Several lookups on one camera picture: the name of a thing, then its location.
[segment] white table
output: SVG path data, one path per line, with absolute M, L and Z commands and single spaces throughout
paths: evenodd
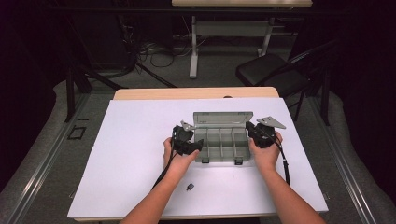
M 149 193 L 163 169 L 163 140 L 182 119 L 193 123 L 195 111 L 253 111 L 253 123 L 267 116 L 283 123 L 287 129 L 279 131 L 290 165 L 291 186 L 316 211 L 328 211 L 289 111 L 272 90 L 153 89 L 151 98 L 157 100 L 148 100 L 151 90 L 120 91 L 115 97 L 118 100 L 111 101 L 107 109 L 68 217 L 93 221 L 126 216 Z M 273 97 L 252 96 L 260 91 Z M 187 99 L 166 99 L 177 98 L 178 94 L 172 94 L 182 92 L 190 93 L 180 94 Z M 134 93 L 136 100 L 122 100 Z M 193 99 L 199 94 L 215 99 Z M 225 95 L 246 98 L 221 99 Z M 280 157 L 276 169 L 284 174 Z M 186 191 L 190 183 L 195 187 Z M 275 213 L 253 159 L 243 166 L 233 162 L 194 162 L 172 194 L 162 219 L 259 217 Z
M 172 0 L 174 7 L 311 7 L 311 0 Z M 191 21 L 190 78 L 197 78 L 197 36 L 263 36 L 259 56 L 265 55 L 273 30 L 274 18 L 269 21 Z

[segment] hand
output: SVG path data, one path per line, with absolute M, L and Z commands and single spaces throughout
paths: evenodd
M 198 154 L 199 150 L 196 149 L 193 151 L 190 155 L 186 156 L 180 156 L 179 154 L 176 153 L 176 151 L 172 151 L 172 146 L 171 146 L 171 138 L 167 138 L 163 142 L 164 146 L 164 153 L 163 153 L 163 168 L 166 167 L 166 165 L 169 162 L 169 158 L 175 155 L 175 157 L 172 159 L 171 165 L 169 166 L 169 169 L 165 175 L 165 177 L 172 178 L 176 182 L 178 182 L 184 174 L 186 174 L 187 169 L 189 168 L 190 164 L 192 161 L 194 161 Z
M 280 144 L 283 141 L 282 135 L 276 132 L 276 141 Z M 249 139 L 250 152 L 254 155 L 254 161 L 261 172 L 275 171 L 276 161 L 279 156 L 279 148 L 276 144 L 272 144 L 267 148 L 259 148 L 254 144 L 252 138 Z

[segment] transparent compartment box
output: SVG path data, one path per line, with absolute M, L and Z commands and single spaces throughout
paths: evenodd
M 197 162 L 234 161 L 242 165 L 250 159 L 246 122 L 253 112 L 194 112 L 194 141 L 204 139 Z

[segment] white paper sheet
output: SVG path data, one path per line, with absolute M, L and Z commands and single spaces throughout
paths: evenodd
M 253 111 L 272 116 L 290 169 L 291 186 L 316 211 L 328 211 L 290 113 L 281 98 L 111 101 L 68 217 L 124 217 L 151 190 L 163 169 L 163 141 L 193 112 Z M 193 164 L 174 191 L 163 217 L 268 215 L 276 212 L 254 162 L 210 168 Z M 279 157 L 276 169 L 284 176 Z M 195 187 L 186 191 L 192 183 Z

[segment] gray carpet floor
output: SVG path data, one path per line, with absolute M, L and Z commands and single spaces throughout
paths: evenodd
M 198 78 L 190 79 L 190 57 L 171 59 L 163 54 L 148 56 L 142 63 L 152 72 L 165 78 L 178 87 L 227 87 L 242 86 L 234 76 L 235 67 L 257 56 L 261 46 L 258 39 L 207 39 L 200 46 Z M 270 42 L 269 52 L 288 57 L 293 38 L 290 36 L 274 36 Z M 171 65 L 157 67 L 161 64 Z M 165 88 L 159 81 L 147 73 L 135 69 L 132 73 L 113 81 L 129 88 Z M 86 131 L 80 140 L 57 139 L 64 130 L 65 85 L 60 83 L 57 92 L 57 104 L 51 117 L 20 169 L 9 181 L 0 194 L 0 223 L 9 220 L 18 223 L 76 223 L 66 217 L 72 202 L 73 192 L 78 187 L 86 162 L 89 158 L 95 137 L 100 129 L 109 100 L 114 91 L 102 83 L 91 80 L 94 91 L 92 94 L 79 94 L 81 110 L 71 121 L 70 126 L 85 127 Z M 297 96 L 287 99 L 287 103 L 295 101 Z M 375 184 L 364 164 L 361 163 L 349 141 L 347 124 L 344 118 L 342 102 L 331 94 L 330 127 L 323 127 L 318 118 L 318 97 L 304 100 L 301 115 L 295 126 L 302 140 L 306 155 L 318 179 L 320 188 L 329 199 L 326 200 L 329 212 L 321 214 L 328 223 L 364 223 L 351 197 L 350 189 L 340 173 L 336 163 L 333 147 L 343 152 L 353 176 L 356 178 L 364 200 L 367 202 L 376 223 L 394 223 L 396 209 L 386 194 Z M 329 139 L 329 133 L 336 139 L 336 144 Z M 48 157 L 50 150 L 59 142 L 59 153 L 53 156 L 49 172 L 38 186 L 32 200 L 25 203 L 19 214 L 14 211 L 21 204 L 21 196 L 26 191 L 35 175 L 37 167 Z M 277 217 L 261 217 L 261 223 L 280 223 Z

